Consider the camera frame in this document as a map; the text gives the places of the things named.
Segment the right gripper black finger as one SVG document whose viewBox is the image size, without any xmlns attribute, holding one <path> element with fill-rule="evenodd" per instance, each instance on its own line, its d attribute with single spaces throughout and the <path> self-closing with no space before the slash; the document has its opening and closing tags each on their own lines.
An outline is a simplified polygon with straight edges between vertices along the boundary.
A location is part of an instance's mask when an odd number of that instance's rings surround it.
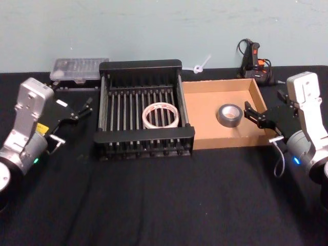
<svg viewBox="0 0 328 246">
<path fill-rule="evenodd" d="M 263 127 L 263 115 L 254 109 L 245 109 L 244 117 L 256 124 L 258 128 Z"/>
<path fill-rule="evenodd" d="M 266 115 L 263 113 L 259 113 L 248 101 L 244 102 L 244 116 L 245 118 L 266 118 Z"/>
</svg>

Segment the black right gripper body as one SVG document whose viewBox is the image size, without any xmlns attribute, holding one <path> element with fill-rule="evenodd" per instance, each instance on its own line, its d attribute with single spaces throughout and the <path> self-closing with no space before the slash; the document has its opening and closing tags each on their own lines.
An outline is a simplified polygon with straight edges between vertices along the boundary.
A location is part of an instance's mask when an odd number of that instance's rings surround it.
<svg viewBox="0 0 328 246">
<path fill-rule="evenodd" d="M 258 128 L 272 129 L 284 137 L 291 137 L 301 130 L 298 110 L 294 106 L 275 106 L 258 118 Z"/>
</svg>

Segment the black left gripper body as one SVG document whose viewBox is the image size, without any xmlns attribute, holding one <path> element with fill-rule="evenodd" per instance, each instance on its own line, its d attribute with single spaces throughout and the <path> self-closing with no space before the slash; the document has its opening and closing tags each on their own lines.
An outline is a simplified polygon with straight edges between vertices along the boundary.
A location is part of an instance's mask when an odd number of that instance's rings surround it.
<svg viewBox="0 0 328 246">
<path fill-rule="evenodd" d="M 55 134 L 63 125 L 76 124 L 78 122 L 77 112 L 66 102 L 58 99 L 53 89 L 50 89 L 50 91 L 53 95 L 47 100 L 35 130 L 35 133 L 38 133 L 45 139 L 49 138 L 51 134 Z"/>
</svg>

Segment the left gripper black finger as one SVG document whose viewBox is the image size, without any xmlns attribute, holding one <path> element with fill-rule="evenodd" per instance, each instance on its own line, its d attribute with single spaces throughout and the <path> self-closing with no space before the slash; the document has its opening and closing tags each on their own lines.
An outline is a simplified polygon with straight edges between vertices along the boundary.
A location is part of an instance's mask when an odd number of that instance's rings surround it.
<svg viewBox="0 0 328 246">
<path fill-rule="evenodd" d="M 80 110 L 85 109 L 85 108 L 91 108 L 90 104 L 92 103 L 92 101 L 93 101 L 93 98 L 89 97 Z M 72 113 L 72 115 L 75 116 L 79 111 Z"/>
<path fill-rule="evenodd" d="M 93 112 L 92 108 L 82 109 L 74 116 L 74 120 L 76 122 L 79 122 L 79 121 L 83 120 L 84 118 L 88 117 L 92 112 Z"/>
</svg>

